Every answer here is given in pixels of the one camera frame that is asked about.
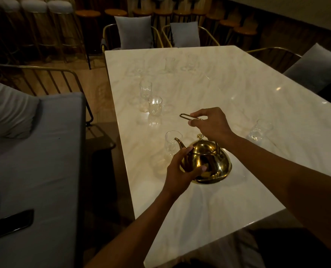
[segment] kettle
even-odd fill
[[[183,115],[188,117],[192,116],[180,114],[180,117],[191,120],[183,117]],[[229,156],[217,143],[204,140],[203,134],[198,134],[197,138],[198,140],[191,144],[194,148],[181,161],[181,168],[185,172],[190,172],[201,165],[205,165],[207,167],[206,171],[194,180],[195,183],[211,184],[225,179],[232,169]],[[177,138],[175,138],[175,140],[178,142],[180,149],[185,148],[185,145],[181,142],[181,140]]]

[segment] forearm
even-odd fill
[[[174,201],[162,191],[149,208],[106,245],[86,267],[140,267]]]
[[[228,149],[308,229],[331,248],[331,177],[234,136]]]

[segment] gray sofa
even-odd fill
[[[0,218],[34,209],[30,227],[0,238],[0,267],[77,265],[84,141],[82,93],[41,97],[28,138],[0,137]]]

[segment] teapot lid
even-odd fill
[[[203,137],[203,134],[197,135],[197,138],[199,138],[199,140],[192,143],[194,148],[190,151],[190,153],[207,154],[216,151],[216,144],[208,140],[203,140]]]

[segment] drinking glass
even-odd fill
[[[152,96],[152,83],[148,80],[142,79],[139,82],[140,96],[144,100],[148,100]]]
[[[168,154],[170,154],[172,156],[179,151],[179,144],[174,138],[182,140],[183,135],[181,135],[181,133],[178,131],[168,131],[165,134],[164,149],[165,149],[165,152],[167,152]]]
[[[136,75],[141,75],[144,72],[144,58],[134,59],[134,73]]]
[[[150,115],[159,116],[162,113],[163,100],[159,96],[153,96],[148,99],[148,112]]]
[[[166,57],[165,58],[165,71],[168,73],[172,73],[175,70],[175,58],[174,57]]]
[[[265,135],[273,129],[271,122],[266,119],[259,119],[255,126],[252,127],[248,138],[254,141],[259,141],[265,137]]]
[[[198,56],[194,54],[188,55],[188,61],[186,63],[186,67],[188,70],[195,70],[198,64]]]

